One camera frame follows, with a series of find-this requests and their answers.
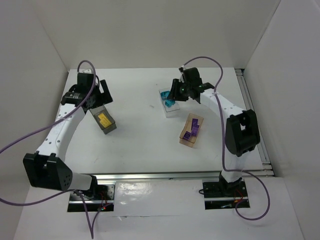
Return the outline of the yellow curved lego piece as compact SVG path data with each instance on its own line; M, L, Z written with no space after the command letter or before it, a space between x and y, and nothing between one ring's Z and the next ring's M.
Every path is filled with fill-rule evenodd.
M108 120L108 118L105 116L104 113L100 113L100 114L98 115L98 118L99 118L100 120Z

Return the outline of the yellow lego pieces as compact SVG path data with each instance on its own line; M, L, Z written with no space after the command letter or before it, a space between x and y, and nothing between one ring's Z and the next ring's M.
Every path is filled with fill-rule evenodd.
M104 113L100 113L97 117L99 119L99 123L104 128L107 128L108 126L113 124Z

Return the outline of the purple rounded printed lego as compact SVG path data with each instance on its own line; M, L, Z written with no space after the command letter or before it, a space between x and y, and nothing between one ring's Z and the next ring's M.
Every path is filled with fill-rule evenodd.
M198 119L197 118L193 118L192 119L192 126L194 125L198 125Z

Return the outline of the purple lego brick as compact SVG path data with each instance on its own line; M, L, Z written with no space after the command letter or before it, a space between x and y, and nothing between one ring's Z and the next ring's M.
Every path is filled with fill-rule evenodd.
M198 124L193 124L191 126L191 135L192 136L197 136L198 132L199 132L199 129L200 129L200 125Z

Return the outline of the purple curved lego piece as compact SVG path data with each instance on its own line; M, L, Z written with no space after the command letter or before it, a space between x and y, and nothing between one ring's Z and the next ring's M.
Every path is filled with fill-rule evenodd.
M192 136L192 133L191 132L188 132L188 131L186 131L185 133L184 133L184 135L183 135L183 139L184 140L189 140L190 139L190 137Z

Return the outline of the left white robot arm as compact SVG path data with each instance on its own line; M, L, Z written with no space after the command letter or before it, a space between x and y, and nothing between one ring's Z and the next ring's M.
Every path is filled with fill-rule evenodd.
M94 85L94 79L92 73L77 74L77 83L61 99L58 123L35 153L24 156L23 165L31 186L62 192L78 190L89 197L100 191L95 176L75 173L65 164L68 146L87 112L105 134L116 129L114 119L105 108L113 102L107 83L99 80Z

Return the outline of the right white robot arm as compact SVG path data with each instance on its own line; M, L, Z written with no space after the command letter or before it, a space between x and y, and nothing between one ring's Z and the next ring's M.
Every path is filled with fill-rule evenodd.
M179 71L181 76L173 79L168 99L179 102L195 100L220 117L222 171L219 181L231 188L241 181L247 155L260 143L256 113L234 105L211 83L203 83L196 67L180 67Z

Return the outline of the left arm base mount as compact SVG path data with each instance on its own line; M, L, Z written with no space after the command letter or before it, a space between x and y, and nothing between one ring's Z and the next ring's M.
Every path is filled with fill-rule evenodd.
M84 193L80 191L84 199L88 212L113 212L115 184L99 184L95 193ZM85 212L83 201L79 194L72 192L69 195L67 212L80 213Z

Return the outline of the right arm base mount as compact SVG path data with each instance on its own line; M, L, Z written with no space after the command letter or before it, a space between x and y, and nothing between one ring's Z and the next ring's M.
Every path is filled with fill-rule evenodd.
M223 193L218 182L203 182L202 189L198 191L204 198L205 210L225 210L238 208L250 208L248 192L244 181L240 185Z

